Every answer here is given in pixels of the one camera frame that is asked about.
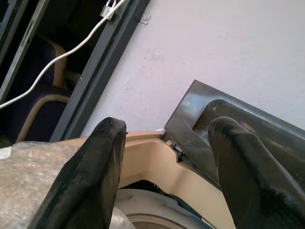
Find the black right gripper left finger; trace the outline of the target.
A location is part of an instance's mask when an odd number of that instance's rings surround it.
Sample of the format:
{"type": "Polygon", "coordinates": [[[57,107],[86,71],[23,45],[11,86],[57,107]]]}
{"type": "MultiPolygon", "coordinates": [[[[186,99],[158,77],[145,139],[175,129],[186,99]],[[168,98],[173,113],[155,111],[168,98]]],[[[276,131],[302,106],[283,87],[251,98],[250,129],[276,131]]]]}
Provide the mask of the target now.
{"type": "Polygon", "coordinates": [[[103,119],[64,164],[28,228],[109,228],[125,140],[124,121],[103,119]]]}

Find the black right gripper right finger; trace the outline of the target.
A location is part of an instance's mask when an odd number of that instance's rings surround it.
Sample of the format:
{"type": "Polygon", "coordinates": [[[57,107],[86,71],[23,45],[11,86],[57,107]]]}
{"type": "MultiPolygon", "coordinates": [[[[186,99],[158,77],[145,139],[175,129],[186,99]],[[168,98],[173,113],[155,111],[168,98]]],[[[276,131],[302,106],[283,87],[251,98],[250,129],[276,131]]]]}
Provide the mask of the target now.
{"type": "Polygon", "coordinates": [[[219,117],[210,122],[208,135],[236,228],[304,228],[304,191],[255,134],[219,117]]]}

